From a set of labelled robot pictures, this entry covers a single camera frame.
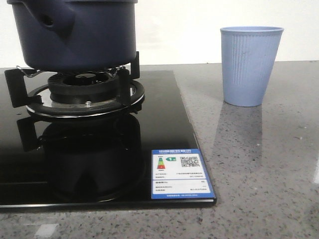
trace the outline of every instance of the gray speckled countertop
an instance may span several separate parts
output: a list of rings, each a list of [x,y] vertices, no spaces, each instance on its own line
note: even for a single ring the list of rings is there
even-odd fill
[[[319,238],[319,61],[276,62],[254,108],[223,103],[220,64],[141,70],[174,70],[217,205],[0,214],[0,239],[43,238],[47,224],[53,239]]]

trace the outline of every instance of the blue label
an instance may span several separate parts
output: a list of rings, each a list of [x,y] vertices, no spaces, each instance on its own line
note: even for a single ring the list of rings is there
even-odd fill
[[[152,199],[215,198],[199,149],[152,150]]]

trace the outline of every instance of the pot handle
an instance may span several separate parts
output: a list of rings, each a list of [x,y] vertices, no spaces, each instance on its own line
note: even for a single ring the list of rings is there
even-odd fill
[[[74,23],[75,13],[64,0],[20,0],[37,21],[51,31],[63,31]]]

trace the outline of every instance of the ribbed cup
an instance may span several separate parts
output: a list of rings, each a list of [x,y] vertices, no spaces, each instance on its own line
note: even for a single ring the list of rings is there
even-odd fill
[[[284,29],[235,26],[220,31],[225,102],[243,107],[260,105]]]

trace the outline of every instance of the glass surface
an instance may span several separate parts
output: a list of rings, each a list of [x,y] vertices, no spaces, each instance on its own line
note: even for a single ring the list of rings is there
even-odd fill
[[[141,75],[145,101],[137,114],[61,124],[36,121],[25,107],[14,109],[1,74],[0,208],[215,203],[151,200],[151,150],[198,146],[173,72]],[[26,79],[28,92],[49,76]]]

